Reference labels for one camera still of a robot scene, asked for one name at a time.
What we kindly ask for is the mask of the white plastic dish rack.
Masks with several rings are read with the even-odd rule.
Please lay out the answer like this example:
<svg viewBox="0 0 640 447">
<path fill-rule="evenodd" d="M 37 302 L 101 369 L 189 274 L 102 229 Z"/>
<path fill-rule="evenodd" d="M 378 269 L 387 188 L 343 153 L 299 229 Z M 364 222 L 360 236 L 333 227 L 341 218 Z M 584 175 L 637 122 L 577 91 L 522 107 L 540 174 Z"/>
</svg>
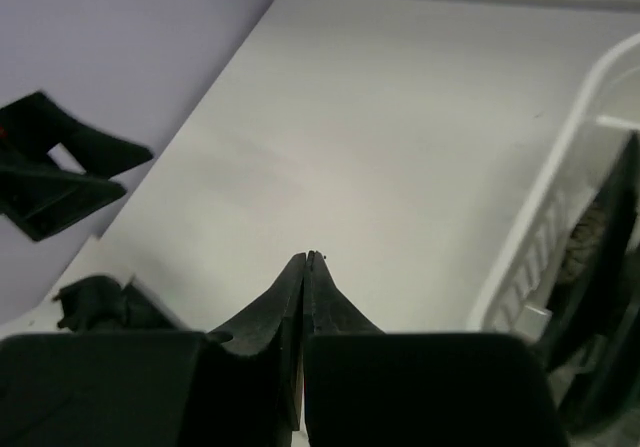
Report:
<svg viewBox="0 0 640 447">
<path fill-rule="evenodd" d="M 579 352 L 568 366 L 549 373 L 534 350 L 552 318 L 547 303 L 571 232 L 632 132 L 639 136 L 637 36 L 612 47 L 587 74 L 468 319 L 474 332 L 505 334 L 525 344 L 546 377 L 567 446 L 639 442 L 639 404 L 603 432 L 571 436 L 558 405 L 574 374 L 594 361 Z M 636 211 L 627 249 L 639 252 L 639 200 Z"/>
</svg>

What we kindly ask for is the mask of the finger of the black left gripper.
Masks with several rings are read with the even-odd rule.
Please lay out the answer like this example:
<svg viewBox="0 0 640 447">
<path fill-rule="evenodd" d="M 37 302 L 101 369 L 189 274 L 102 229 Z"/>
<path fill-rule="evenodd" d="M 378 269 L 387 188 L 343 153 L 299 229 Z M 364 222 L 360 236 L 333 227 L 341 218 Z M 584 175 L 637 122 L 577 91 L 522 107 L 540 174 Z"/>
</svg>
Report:
<svg viewBox="0 0 640 447">
<path fill-rule="evenodd" d="M 111 136 L 67 113 L 37 91 L 1 108 L 1 148 L 36 163 L 63 146 L 88 173 L 123 173 L 153 159 L 143 146 Z"/>
<path fill-rule="evenodd" d="M 33 241 L 73 226 L 126 194 L 121 184 L 48 164 L 1 161 L 1 214 Z"/>
</svg>

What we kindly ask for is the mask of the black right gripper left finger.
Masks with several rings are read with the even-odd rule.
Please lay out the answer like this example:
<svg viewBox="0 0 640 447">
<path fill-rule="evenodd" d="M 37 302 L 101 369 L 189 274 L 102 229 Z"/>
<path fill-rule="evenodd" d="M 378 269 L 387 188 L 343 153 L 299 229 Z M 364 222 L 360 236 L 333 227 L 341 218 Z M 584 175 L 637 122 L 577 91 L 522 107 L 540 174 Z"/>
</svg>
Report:
<svg viewBox="0 0 640 447">
<path fill-rule="evenodd" d="M 290 446 L 302 410 L 305 255 L 207 334 L 189 401 L 191 446 Z"/>
</svg>

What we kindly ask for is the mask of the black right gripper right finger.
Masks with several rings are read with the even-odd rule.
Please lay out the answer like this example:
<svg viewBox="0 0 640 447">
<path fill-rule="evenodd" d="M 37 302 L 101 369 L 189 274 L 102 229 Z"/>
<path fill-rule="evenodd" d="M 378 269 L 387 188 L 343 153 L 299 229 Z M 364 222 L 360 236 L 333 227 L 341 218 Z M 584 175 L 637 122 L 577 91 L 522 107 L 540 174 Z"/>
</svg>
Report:
<svg viewBox="0 0 640 447">
<path fill-rule="evenodd" d="M 390 334 L 318 252 L 303 287 L 304 414 L 313 446 L 564 446 L 546 377 L 505 334 Z"/>
</svg>

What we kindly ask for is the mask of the large black floral plate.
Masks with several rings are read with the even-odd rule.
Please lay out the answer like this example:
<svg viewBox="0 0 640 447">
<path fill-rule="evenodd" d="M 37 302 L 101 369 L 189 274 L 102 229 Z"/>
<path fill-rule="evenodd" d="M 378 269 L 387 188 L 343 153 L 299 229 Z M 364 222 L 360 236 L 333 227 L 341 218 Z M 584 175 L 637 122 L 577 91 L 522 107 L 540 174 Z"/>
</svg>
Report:
<svg viewBox="0 0 640 447">
<path fill-rule="evenodd" d="M 608 176 L 566 244 L 552 318 L 534 350 L 549 373 L 584 352 L 558 405 L 573 437 L 603 432 L 639 404 L 639 252 L 627 249 L 638 219 L 639 136 L 627 134 Z"/>
</svg>

